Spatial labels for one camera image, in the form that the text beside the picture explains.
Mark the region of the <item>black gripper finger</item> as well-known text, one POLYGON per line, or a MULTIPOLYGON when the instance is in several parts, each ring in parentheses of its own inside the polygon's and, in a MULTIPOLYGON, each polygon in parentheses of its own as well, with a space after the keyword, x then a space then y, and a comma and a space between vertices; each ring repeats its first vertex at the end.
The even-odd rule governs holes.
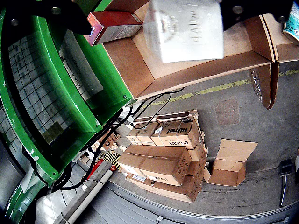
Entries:
POLYGON ((272 14, 278 23, 285 23, 294 0, 222 0, 220 2, 223 30, 246 19, 272 14))
POLYGON ((8 23, 15 27, 27 26, 30 17, 39 16, 81 35, 92 30, 87 16, 71 0, 6 0, 4 9, 8 23))

